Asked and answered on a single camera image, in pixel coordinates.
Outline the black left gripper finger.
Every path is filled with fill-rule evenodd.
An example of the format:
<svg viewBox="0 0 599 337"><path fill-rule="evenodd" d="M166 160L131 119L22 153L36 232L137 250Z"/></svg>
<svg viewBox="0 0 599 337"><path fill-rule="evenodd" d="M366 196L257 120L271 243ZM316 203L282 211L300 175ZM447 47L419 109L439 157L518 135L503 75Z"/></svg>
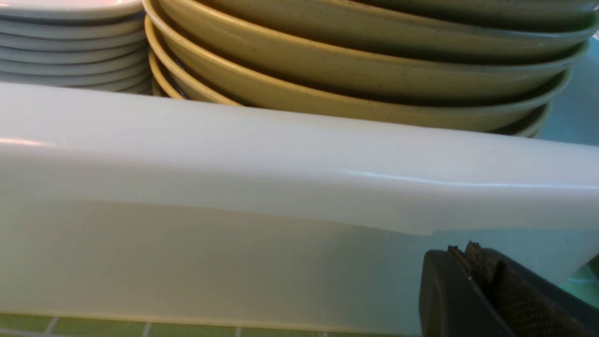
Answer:
<svg viewBox="0 0 599 337"><path fill-rule="evenodd" d="M596 337L598 309L478 243L425 253L424 337Z"/></svg>

